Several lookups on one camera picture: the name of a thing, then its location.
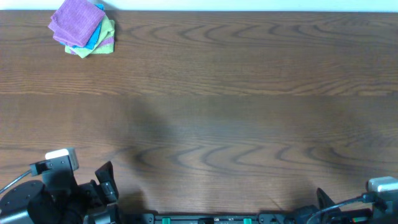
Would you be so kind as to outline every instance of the wooden surface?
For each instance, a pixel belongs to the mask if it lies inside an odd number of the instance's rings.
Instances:
[[[53,11],[0,11],[0,185],[74,146],[125,210],[251,212],[397,176],[398,14],[107,12],[115,53],[67,55]]]

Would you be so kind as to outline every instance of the white wall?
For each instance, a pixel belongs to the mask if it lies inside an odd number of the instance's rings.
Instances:
[[[398,12],[398,0],[90,0],[108,9]],[[0,0],[0,9],[57,9],[63,0]]]

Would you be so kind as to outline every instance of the black cable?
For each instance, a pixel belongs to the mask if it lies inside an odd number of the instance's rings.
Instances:
[[[336,209],[338,207],[342,207],[342,206],[345,206],[345,205],[348,205],[348,204],[351,204],[351,203],[355,203],[355,202],[367,202],[369,200],[368,198],[369,198],[369,194],[365,193],[365,194],[362,194],[359,197],[352,198],[352,199],[349,199],[349,200],[345,200],[345,201],[342,201],[340,203],[337,203],[336,205],[330,206],[328,208],[321,209],[321,210],[315,212],[314,214],[312,214],[312,216],[307,220],[307,224],[311,224],[311,221],[315,217],[319,216],[322,213],[325,213],[325,212],[328,212],[330,210]]]
[[[26,177],[27,175],[29,175],[32,171],[28,170],[26,172],[24,172],[22,175],[20,175],[19,177],[17,177],[15,180],[13,180],[11,183],[7,184],[7,186],[3,187],[0,190],[0,194],[2,194],[3,192],[5,192],[9,187],[11,187],[12,185],[14,185],[16,182],[20,181],[22,178]]]

